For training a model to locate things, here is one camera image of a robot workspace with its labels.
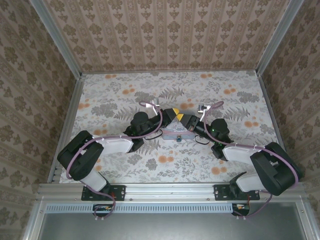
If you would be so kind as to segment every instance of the floral wallpaper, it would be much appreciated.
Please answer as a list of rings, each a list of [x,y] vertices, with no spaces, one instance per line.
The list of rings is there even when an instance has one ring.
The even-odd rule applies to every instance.
[[[82,130],[96,136],[121,134],[136,112],[146,111],[149,117],[155,115],[151,108],[139,106],[139,101],[159,98],[162,109],[178,108],[181,113],[199,117],[198,104],[222,100],[223,107],[212,112],[209,123],[224,118],[235,142],[263,146],[277,141],[253,70],[88,74],[84,79],[72,138]],[[177,119],[167,130],[186,131]],[[95,169],[111,183],[221,182],[253,170],[244,163],[216,159],[211,143],[201,145],[195,139],[176,142],[162,137],[144,142],[132,153],[102,152]],[[72,182],[66,179],[65,171],[60,182]]]
[[[75,79],[28,0],[0,0],[0,239],[20,239]]]
[[[263,73],[286,150],[320,225],[320,1],[305,0]]]
[[[45,0],[82,72],[255,69],[289,0]]]

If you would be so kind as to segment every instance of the purple cable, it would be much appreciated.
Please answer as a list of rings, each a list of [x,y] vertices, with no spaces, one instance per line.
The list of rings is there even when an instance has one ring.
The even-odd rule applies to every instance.
[[[244,218],[253,217],[254,215],[257,215],[258,213],[260,213],[260,211],[261,211],[262,209],[264,209],[265,206],[267,206],[267,204],[271,201],[271,199],[272,199],[272,197],[273,197],[273,195],[272,195],[271,193],[267,192],[267,191],[260,191],[260,192],[263,192],[263,193],[266,193],[266,194],[270,194],[270,197],[268,198],[268,200],[267,200],[257,211],[255,211],[254,213],[252,213],[252,214],[250,214],[250,215],[247,215],[247,216],[243,216],[241,213],[239,213],[239,212],[237,212],[237,211],[235,211],[235,210],[233,210],[233,212],[236,213],[236,214],[238,214],[238,215],[239,215],[238,217],[243,218],[243,219],[244,219]]]
[[[273,151],[270,151],[268,149],[265,149],[264,147],[261,147],[261,146],[250,146],[250,145],[244,145],[244,144],[237,144],[237,143],[227,143],[227,142],[223,142],[223,141],[220,141],[216,138],[214,138],[208,131],[207,129],[207,116],[209,115],[209,112],[212,111],[213,109],[217,109],[219,107],[221,107],[222,105],[224,104],[224,101],[218,101],[217,103],[213,104],[210,109],[206,112],[206,114],[204,115],[204,120],[203,120],[203,123],[204,123],[204,130],[205,130],[205,133],[214,141],[220,143],[220,144],[223,144],[223,145],[226,145],[226,146],[233,146],[233,147],[242,147],[242,148],[247,148],[247,149],[259,149],[259,150],[262,150],[262,151],[265,151],[267,153],[269,153],[270,155],[273,155],[275,156],[277,159],[279,159],[281,162],[283,162],[292,172],[292,174],[294,175],[294,185],[293,185],[293,188],[297,186],[298,182],[299,182],[299,178],[298,178],[298,175],[295,171],[295,169],[290,165],[290,163],[288,163],[282,156],[276,154],[275,152]]]
[[[73,158],[71,159],[68,167],[66,168],[66,178],[67,179],[72,179],[71,176],[69,175],[69,172],[70,172],[70,169],[71,169],[71,166],[72,164],[75,162],[75,160],[77,159],[77,157],[79,156],[79,154],[91,143],[93,142],[96,142],[96,141],[99,141],[99,140],[104,140],[104,139],[117,139],[117,138],[121,138],[121,139],[142,139],[142,138],[145,138],[151,134],[154,134],[156,133],[159,128],[161,127],[161,124],[162,124],[162,121],[163,121],[163,116],[162,116],[162,112],[160,111],[160,109],[153,103],[151,102],[146,102],[146,101],[140,101],[139,102],[139,105],[142,106],[142,107],[145,107],[146,104],[149,104],[151,106],[153,106],[157,112],[159,113],[160,115],[160,122],[159,122],[159,125],[156,127],[155,130],[153,130],[152,132],[148,133],[148,134],[145,134],[145,135],[142,135],[142,136],[121,136],[121,135],[110,135],[110,136],[101,136],[101,137],[97,137],[97,138],[93,138],[91,139],[90,141],[86,142],[77,152],[76,154],[73,156]],[[112,197],[111,195],[109,194],[106,194],[106,193],[103,193],[103,192],[99,192],[99,191],[96,191],[94,189],[92,189],[92,187],[88,186],[87,184],[85,184],[84,182],[80,181],[81,183],[83,183],[90,191],[92,191],[93,193],[95,194],[98,194],[98,195],[102,195],[102,196],[106,196],[108,198],[110,198],[113,202],[113,205],[112,205],[112,209],[110,210],[110,212],[105,216],[105,218],[108,218],[111,213],[115,210],[115,207],[116,207],[116,200],[114,197]],[[96,212],[97,212],[97,209],[96,208],[93,212],[94,216],[97,217],[96,215]]]

